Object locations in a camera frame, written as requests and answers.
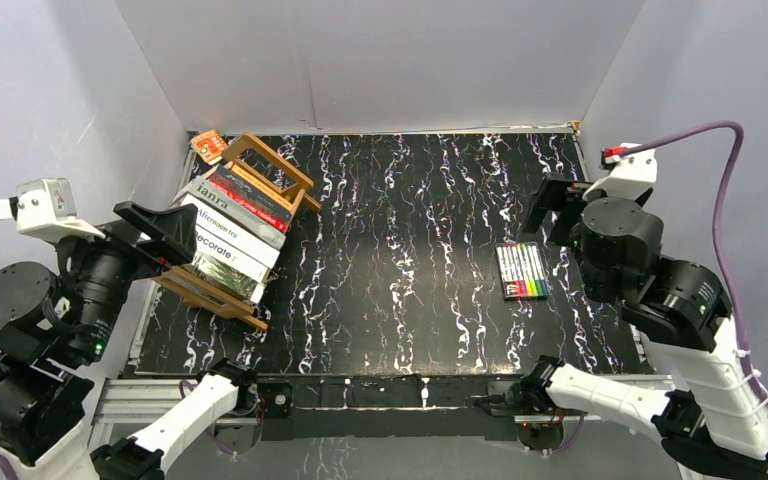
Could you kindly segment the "orange paperback book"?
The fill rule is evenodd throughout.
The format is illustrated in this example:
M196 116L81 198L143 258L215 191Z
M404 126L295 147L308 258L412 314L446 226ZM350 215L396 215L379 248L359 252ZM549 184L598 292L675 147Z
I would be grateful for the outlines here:
M260 178L233 162L226 163L224 167L229 171L230 180L236 188L245 191L249 197L262 197L262 202L268 203L272 209L280 208L288 212L292 210L293 202L281 196L265 178Z

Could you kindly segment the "brown Decorate Furniture book box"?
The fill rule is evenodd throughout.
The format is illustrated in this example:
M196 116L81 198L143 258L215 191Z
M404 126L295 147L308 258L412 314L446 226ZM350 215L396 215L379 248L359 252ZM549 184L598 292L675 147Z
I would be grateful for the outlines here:
M210 255L259 283L264 283L268 278L269 269L265 265L260 264L247 254L232 247L216 235L207 232L199 226L195 227L195 235L198 252Z

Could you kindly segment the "floral patterned book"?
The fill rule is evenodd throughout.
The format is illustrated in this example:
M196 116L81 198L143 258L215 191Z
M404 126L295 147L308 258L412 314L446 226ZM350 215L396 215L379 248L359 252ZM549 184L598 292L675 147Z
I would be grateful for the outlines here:
M235 165L219 165L209 171L207 178L227 191L238 204L282 231L293 218L290 201Z

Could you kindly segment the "white Afternoon tea book box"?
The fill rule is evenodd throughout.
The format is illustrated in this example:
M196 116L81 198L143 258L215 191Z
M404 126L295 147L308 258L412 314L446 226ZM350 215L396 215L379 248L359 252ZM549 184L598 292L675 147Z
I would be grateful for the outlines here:
M237 225L235 222L192 195L184 196L181 200L181 204L195 205L199 215L197 224L217 238L220 238L231 247L248 255L269 269L272 269L275 266L280 252L259 237Z

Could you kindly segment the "white palm leaf book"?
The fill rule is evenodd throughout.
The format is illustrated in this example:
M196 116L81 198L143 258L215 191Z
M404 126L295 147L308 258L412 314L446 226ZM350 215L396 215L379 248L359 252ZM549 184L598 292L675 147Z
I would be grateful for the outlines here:
M261 302L265 286L210 255L197 253L182 268L250 305Z

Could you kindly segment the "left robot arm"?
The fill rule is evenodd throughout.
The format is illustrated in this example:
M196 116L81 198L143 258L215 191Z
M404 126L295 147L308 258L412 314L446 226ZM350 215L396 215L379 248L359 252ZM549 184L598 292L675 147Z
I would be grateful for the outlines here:
M255 376L222 360L159 419L91 447L84 400L94 382L78 369L99 361L136 281L189 264L198 211L116 205L100 226L11 204L18 231L51 244L58 267L31 261L0 269L0 468L8 479L162 479L183 451L226 414L254 411Z

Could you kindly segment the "red comic treehouse book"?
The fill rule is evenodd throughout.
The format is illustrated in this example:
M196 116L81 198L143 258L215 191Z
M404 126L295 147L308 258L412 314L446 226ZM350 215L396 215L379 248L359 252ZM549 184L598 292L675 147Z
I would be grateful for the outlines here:
M206 179L214 186L219 187L240 206L246 208L260 219L285 234L291 222L290 212L283 209L272 209L268 203L263 203L262 197L255 195L249 197L245 191L238 190L236 185L226 176L218 173L206 176Z

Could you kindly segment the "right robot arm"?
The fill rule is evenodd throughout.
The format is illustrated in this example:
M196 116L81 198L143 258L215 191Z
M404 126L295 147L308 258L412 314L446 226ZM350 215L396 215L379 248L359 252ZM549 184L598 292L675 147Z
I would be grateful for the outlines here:
M495 416L592 413L657 442L678 464L725 479L768 479L768 400L742 370L736 310L719 277L661 252L663 222L633 199L557 175L532 196L524 229L556 213L549 239L568 247L587 298L615 303L621 319L672 362L685 388L653 390L583 372L552 356L475 405Z

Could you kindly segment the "grey book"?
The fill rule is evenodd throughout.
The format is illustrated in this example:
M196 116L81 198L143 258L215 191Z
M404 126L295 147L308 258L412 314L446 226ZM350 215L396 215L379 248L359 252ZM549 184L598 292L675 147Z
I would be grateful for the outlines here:
M211 208L235 221L250 233L259 237L272 248L280 251L284 246L286 236L278 229L261 219L238 202L233 200L221 188L201 177L192 180L179 190L173 197L173 201L181 200L186 194L193 195Z

